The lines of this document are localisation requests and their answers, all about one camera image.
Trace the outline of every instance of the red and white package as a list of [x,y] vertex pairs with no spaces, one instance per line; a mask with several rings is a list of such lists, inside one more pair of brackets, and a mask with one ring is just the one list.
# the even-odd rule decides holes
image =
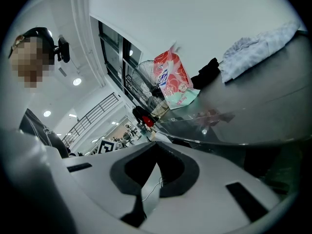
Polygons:
[[170,109],[189,105],[199,90],[185,72],[180,57],[174,53],[174,45],[154,59],[154,75]]

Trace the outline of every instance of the ceiling light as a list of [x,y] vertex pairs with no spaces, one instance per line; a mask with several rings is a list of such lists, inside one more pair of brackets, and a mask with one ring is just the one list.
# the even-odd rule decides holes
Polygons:
[[51,114],[51,111],[45,111],[45,112],[43,113],[43,116],[44,116],[44,117],[49,117],[50,114]]
[[80,83],[81,83],[81,79],[80,79],[80,78],[76,78],[76,79],[74,79],[74,81],[73,81],[73,85],[74,85],[74,86],[78,86]]

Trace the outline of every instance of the glossy tabletop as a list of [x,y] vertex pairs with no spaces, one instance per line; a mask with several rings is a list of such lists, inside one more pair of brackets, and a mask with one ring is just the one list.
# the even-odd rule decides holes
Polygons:
[[296,34],[238,78],[221,75],[188,106],[169,110],[156,130],[188,142],[280,145],[312,137],[312,46]]

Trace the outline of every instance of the towel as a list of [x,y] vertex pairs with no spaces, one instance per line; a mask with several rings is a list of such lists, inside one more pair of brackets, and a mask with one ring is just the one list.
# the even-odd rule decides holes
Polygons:
[[283,48],[299,27],[298,22],[290,21],[275,30],[260,33],[255,37],[244,37],[235,42],[224,53],[223,62],[219,65],[222,82],[235,79]]

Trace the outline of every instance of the recessed light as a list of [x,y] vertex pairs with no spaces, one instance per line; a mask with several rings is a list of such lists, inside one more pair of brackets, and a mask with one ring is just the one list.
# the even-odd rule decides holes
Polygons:
[[43,116],[44,117],[49,117],[51,115],[51,111],[45,111],[44,113],[43,113]]
[[73,81],[73,85],[74,85],[74,86],[78,86],[80,83],[81,83],[81,79],[80,79],[80,78],[76,78],[76,79],[74,79],[74,81]]

